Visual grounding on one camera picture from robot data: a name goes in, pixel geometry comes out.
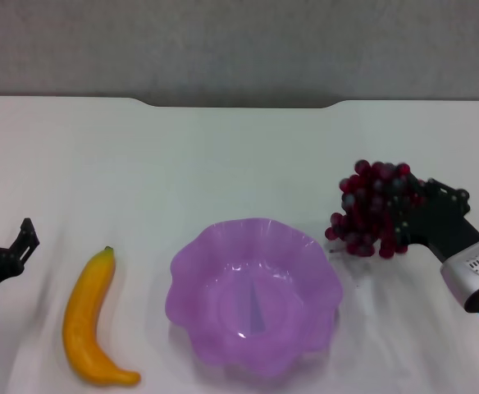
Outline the purple wavy plastic bowl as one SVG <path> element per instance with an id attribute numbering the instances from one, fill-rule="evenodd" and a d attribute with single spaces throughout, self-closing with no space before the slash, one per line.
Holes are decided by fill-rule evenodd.
<path id="1" fill-rule="evenodd" d="M 205 364 L 263 377 L 329 349 L 343 287 L 322 246 L 245 218 L 206 227 L 173 258 L 165 312 Z"/>

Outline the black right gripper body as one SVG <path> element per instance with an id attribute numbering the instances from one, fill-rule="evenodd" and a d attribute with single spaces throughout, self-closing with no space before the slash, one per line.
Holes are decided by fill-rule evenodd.
<path id="1" fill-rule="evenodd" d="M 479 242 L 479 231 L 465 215 L 439 206 L 414 208 L 409 213 L 408 245 L 423 245 L 445 262 Z"/>

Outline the yellow banana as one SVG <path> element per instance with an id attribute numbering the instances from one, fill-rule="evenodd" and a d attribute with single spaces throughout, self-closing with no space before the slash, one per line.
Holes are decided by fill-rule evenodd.
<path id="1" fill-rule="evenodd" d="M 98 317 L 116 270 L 113 248 L 107 246 L 84 266 L 66 305 L 62 342 L 71 369 L 95 386 L 132 387 L 141 375 L 122 369 L 97 340 Z"/>

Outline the dark red grape bunch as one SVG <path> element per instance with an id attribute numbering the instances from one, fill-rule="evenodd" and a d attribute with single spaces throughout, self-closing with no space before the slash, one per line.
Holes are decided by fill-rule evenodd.
<path id="1" fill-rule="evenodd" d="M 425 181 L 407 163 L 360 159 L 339 189 L 342 211 L 331 215 L 325 230 L 331 254 L 391 259 L 407 253 L 408 247 L 396 240 L 394 219 L 405 218 L 427 201 Z"/>

